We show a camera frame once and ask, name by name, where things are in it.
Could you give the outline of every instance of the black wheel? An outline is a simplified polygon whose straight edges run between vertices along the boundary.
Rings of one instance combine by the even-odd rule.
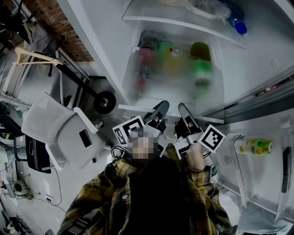
[[[94,109],[100,114],[110,113],[116,104],[116,99],[110,91],[103,91],[94,99]]]

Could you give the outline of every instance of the refrigerator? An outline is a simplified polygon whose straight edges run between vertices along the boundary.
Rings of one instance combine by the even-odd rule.
[[[163,0],[57,0],[118,94],[125,117],[144,115],[167,100],[166,118],[173,123],[180,117],[178,104],[184,103],[202,126],[210,123],[226,135],[211,154],[220,184],[240,195],[244,207],[253,202],[274,213],[276,221],[294,223],[294,8],[288,0],[232,1],[244,12],[246,34]],[[195,90],[186,72],[169,74],[179,66],[176,62],[139,81],[143,54],[152,65],[162,63],[154,56],[160,49],[140,47],[146,31],[183,48],[195,42],[208,45],[209,88]],[[180,64],[191,60],[186,54]],[[237,154],[232,147],[237,138],[271,140],[273,152]]]

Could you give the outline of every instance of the chair armrest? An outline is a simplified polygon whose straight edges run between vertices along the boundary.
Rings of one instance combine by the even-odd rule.
[[[88,117],[84,114],[84,112],[80,108],[75,107],[73,108],[73,111],[79,115],[79,117],[86,124],[90,132],[92,132],[93,134],[97,133],[98,129],[93,125],[93,123],[88,119]]]
[[[45,144],[45,148],[47,153],[58,171],[61,171],[64,168],[64,164],[66,163],[66,159],[64,158],[62,152],[60,151],[58,144]]]

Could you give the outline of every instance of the blue bottle cap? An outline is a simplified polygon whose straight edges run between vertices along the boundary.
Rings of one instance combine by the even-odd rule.
[[[243,22],[237,22],[235,24],[235,29],[239,34],[245,34],[247,32],[246,25]]]

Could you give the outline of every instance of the brick wall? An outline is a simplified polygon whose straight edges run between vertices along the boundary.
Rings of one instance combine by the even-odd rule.
[[[4,0],[6,6],[11,5],[11,2],[11,0]],[[24,0],[24,4],[31,12],[37,12],[35,16],[37,20],[45,20],[47,24],[53,27],[59,37],[62,35],[65,36],[61,48],[73,61],[94,61],[68,19],[65,17],[56,0]]]

